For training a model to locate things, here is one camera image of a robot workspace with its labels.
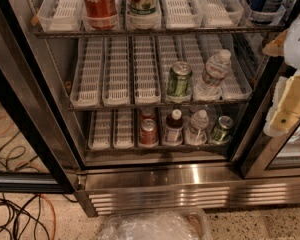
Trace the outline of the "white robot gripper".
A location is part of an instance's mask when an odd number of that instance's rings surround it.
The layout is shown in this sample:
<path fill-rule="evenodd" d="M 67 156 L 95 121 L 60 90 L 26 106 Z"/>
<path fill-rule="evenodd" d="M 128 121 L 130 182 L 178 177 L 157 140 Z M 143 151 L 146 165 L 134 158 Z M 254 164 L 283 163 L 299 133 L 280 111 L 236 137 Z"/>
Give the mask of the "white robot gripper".
<path fill-rule="evenodd" d="M 272 57 L 284 56 L 287 65 L 300 70 L 300 14 L 288 31 L 282 31 L 262 52 Z M 299 120 L 300 71 L 296 71 L 292 77 L 279 77 L 263 132 L 269 137 L 279 137 L 288 133 Z"/>

